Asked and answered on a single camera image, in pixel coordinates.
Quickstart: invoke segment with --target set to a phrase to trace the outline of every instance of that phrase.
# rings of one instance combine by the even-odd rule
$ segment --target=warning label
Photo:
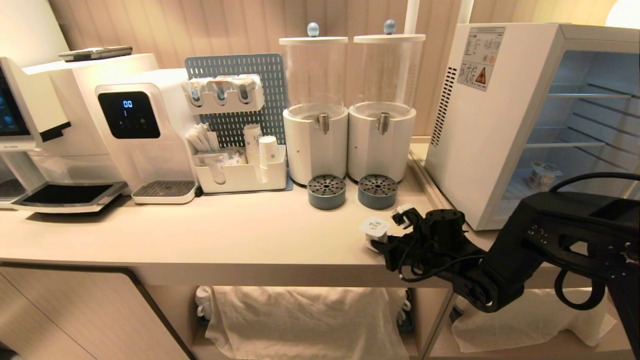
[[[504,28],[472,28],[467,37],[458,82],[486,91],[504,36]]]

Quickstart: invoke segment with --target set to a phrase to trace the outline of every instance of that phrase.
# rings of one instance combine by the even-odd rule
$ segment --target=mini fridge
[[[425,168],[475,230],[590,172],[640,172],[640,31],[572,24],[456,28]],[[639,198],[634,182],[563,191]]]

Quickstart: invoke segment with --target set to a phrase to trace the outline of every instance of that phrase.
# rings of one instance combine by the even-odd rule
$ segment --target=robotic arm
[[[451,282],[455,293],[486,313],[520,297],[525,281],[543,262],[558,266],[562,270],[554,288],[567,306],[593,309],[603,300],[605,287],[609,289],[634,355],[640,359],[640,201],[556,192],[568,183],[594,177],[640,180],[634,174],[590,174],[526,197],[488,252],[467,239],[462,229],[465,216],[452,209],[433,210],[425,217],[414,208],[402,209],[393,220],[413,231],[389,236],[386,243],[373,240],[371,245],[384,255],[387,270],[398,271],[402,280],[417,282],[437,276]],[[572,249],[579,243],[586,246],[586,254]],[[406,277],[408,268],[412,277]],[[591,279],[591,296],[581,304],[564,296],[563,281],[569,271]]]

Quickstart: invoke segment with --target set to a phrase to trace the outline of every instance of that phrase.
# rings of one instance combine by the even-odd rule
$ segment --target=white cloth
[[[574,303],[584,302],[586,289],[564,289]],[[496,313],[486,314],[459,298],[464,315],[451,326],[460,351],[476,352],[523,347],[551,340],[562,330],[573,331],[585,344],[595,346],[616,323],[607,314],[607,297],[588,311],[564,305],[553,290],[525,290],[522,297]]]
[[[403,360],[404,289],[214,286],[206,337],[232,359]]]

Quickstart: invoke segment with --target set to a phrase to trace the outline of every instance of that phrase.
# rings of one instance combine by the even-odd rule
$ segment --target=pegboard
[[[264,106],[260,111],[200,115],[218,135],[220,147],[244,146],[243,128],[260,124],[262,134],[273,135],[285,144],[282,112],[287,108],[287,82],[279,54],[248,54],[228,56],[193,56],[184,60],[193,78],[219,75],[259,74],[264,89]]]

